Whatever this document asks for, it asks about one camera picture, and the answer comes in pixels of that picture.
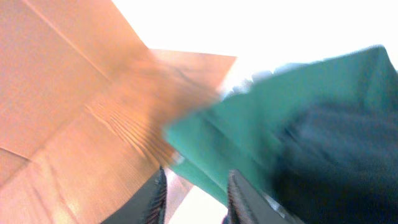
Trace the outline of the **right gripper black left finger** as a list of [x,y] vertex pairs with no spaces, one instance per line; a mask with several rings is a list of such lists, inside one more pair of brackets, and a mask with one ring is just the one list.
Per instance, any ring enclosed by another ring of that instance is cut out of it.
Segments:
[[167,209],[167,177],[159,167],[150,179],[101,224],[164,224]]

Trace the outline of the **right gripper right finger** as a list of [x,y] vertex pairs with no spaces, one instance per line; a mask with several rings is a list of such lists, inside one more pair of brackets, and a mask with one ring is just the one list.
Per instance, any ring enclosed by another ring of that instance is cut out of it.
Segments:
[[267,194],[260,194],[238,170],[228,176],[227,224],[304,224]]

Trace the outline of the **dark green garment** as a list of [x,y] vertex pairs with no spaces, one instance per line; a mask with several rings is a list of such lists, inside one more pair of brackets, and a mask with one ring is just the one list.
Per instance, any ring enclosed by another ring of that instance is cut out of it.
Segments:
[[331,100],[378,111],[397,111],[397,70],[377,45],[312,63],[289,64],[169,124],[165,140],[182,156],[172,170],[222,204],[228,173],[240,170],[255,188],[269,191],[280,152],[277,133],[312,103]]

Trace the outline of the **black garment with teal print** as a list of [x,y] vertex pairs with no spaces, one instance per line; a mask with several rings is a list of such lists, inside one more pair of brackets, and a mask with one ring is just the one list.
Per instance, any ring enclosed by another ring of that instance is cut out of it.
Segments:
[[279,134],[276,200],[305,223],[397,222],[397,113],[321,104]]

